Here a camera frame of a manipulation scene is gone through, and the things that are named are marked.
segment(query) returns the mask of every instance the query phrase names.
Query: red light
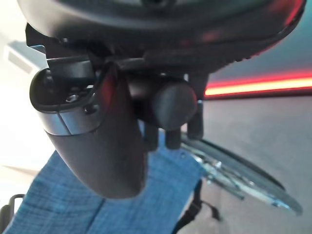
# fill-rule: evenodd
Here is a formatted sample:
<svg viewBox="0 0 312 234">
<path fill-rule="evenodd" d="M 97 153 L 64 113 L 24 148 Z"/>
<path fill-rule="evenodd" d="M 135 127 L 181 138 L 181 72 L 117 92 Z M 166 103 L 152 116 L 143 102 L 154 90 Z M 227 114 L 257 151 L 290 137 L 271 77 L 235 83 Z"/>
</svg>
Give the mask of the red light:
<svg viewBox="0 0 312 234">
<path fill-rule="evenodd" d="M 252 94 L 298 89 L 312 90 L 312 74 L 286 74 L 266 78 L 244 79 L 208 84 L 205 96 Z"/>
</svg>

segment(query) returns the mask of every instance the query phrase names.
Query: floor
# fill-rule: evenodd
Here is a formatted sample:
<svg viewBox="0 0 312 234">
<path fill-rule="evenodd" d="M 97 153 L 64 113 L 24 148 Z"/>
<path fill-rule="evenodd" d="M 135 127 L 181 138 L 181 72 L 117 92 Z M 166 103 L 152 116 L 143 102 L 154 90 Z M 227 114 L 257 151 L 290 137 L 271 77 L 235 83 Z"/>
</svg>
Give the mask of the floor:
<svg viewBox="0 0 312 234">
<path fill-rule="evenodd" d="M 216 205 L 181 234 L 310 234 L 312 230 L 312 97 L 211 101 L 205 105 L 205 138 L 240 154 L 286 187 L 304 208 L 301 217 L 252 198 L 241 202 L 215 186 L 203 198 Z"/>
</svg>

